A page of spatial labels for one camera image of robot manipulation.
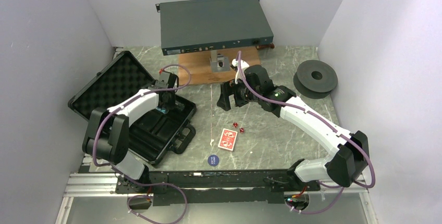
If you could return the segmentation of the white blue chip stack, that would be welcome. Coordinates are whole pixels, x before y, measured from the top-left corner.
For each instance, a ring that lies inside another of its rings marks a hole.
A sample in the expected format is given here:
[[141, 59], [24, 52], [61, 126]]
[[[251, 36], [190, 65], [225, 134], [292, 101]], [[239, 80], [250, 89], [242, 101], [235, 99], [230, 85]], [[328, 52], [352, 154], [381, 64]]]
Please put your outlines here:
[[159, 108], [159, 107], [157, 107], [156, 110], [163, 113], [163, 114], [167, 114], [169, 112], [169, 109]]

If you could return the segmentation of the black poker set case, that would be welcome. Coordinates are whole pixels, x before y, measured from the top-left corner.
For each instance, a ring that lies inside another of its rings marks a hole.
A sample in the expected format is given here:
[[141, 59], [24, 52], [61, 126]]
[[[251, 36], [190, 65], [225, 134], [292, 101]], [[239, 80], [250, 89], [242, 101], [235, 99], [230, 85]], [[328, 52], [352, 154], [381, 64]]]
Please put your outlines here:
[[[92, 110], [109, 108], [128, 99], [154, 81], [130, 51], [123, 51], [69, 102], [68, 106], [89, 120]], [[182, 154], [196, 134], [190, 119], [196, 104], [177, 95], [184, 111], [174, 109], [163, 114], [156, 109], [135, 121], [129, 132], [129, 151], [157, 165], [168, 151]]]

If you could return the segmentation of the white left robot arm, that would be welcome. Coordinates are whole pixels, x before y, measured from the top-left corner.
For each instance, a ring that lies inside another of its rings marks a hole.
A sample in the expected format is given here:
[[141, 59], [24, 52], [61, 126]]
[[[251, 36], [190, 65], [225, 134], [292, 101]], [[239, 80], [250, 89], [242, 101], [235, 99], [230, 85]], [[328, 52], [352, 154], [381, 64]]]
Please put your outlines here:
[[147, 112], [175, 106], [175, 92], [180, 89], [176, 74], [164, 69], [159, 78], [146, 84], [137, 93], [116, 106], [92, 110], [82, 150], [92, 156], [96, 166], [98, 159], [104, 166], [111, 166], [117, 173], [129, 179], [129, 186], [138, 193], [149, 188], [149, 168], [129, 152], [131, 125]]

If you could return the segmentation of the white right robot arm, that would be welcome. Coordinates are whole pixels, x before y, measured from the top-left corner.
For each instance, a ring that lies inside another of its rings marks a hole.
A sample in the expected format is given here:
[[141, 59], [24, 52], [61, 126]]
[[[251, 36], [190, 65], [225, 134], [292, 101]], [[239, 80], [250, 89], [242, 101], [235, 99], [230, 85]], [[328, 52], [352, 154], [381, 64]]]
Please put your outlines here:
[[328, 154], [324, 158], [295, 162], [287, 171], [290, 188], [300, 190], [308, 182], [319, 180], [332, 180], [348, 188], [357, 181], [369, 166], [368, 138], [363, 132], [351, 133], [327, 120], [294, 91], [283, 85], [275, 86], [266, 69], [260, 65], [249, 66], [245, 61], [234, 60], [231, 67], [236, 75], [221, 84], [218, 107], [229, 111], [230, 96], [234, 97], [236, 107], [258, 103], [264, 111], [307, 133]]

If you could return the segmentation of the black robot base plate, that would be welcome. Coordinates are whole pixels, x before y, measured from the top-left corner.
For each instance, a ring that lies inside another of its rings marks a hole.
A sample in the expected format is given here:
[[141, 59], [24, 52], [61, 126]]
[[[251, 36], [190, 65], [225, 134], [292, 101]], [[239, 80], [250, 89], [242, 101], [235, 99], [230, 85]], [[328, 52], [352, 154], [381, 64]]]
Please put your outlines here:
[[320, 190], [317, 182], [295, 182], [286, 169], [267, 170], [202, 170], [202, 171], [151, 171], [150, 190], [154, 206], [183, 203], [171, 183], [185, 193], [188, 203], [267, 202], [281, 204], [290, 193]]

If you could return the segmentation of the red playing card deck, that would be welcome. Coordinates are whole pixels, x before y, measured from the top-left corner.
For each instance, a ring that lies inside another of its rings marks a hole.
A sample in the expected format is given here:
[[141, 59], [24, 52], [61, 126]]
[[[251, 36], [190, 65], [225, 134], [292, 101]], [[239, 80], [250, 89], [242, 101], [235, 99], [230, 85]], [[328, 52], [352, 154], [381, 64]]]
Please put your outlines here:
[[237, 137], [237, 131], [223, 128], [219, 138], [218, 147], [224, 150], [233, 151]]

